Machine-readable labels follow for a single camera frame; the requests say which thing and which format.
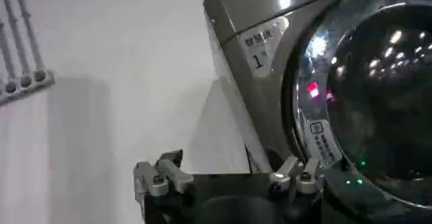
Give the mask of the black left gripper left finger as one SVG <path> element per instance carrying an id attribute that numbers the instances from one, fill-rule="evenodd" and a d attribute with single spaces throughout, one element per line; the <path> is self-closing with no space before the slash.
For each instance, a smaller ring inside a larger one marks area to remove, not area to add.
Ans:
<path id="1" fill-rule="evenodd" d="M 164 152 L 155 163 L 137 162 L 133 168 L 134 199 L 145 196 L 162 197 L 170 191 L 183 194 L 194 182 L 194 176 L 181 170 L 184 151 Z"/>

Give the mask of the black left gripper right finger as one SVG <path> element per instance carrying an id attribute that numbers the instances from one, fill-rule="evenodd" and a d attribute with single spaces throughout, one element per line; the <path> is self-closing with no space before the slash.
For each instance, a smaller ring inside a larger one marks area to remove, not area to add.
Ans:
<path id="1" fill-rule="evenodd" d="M 319 167 L 319 159 L 310 158 L 303 163 L 298 157 L 289 156 L 277 171 L 269 174 L 270 187 L 274 192 L 285 192 L 294 186 L 301 194 L 315 194 L 321 189 Z"/>

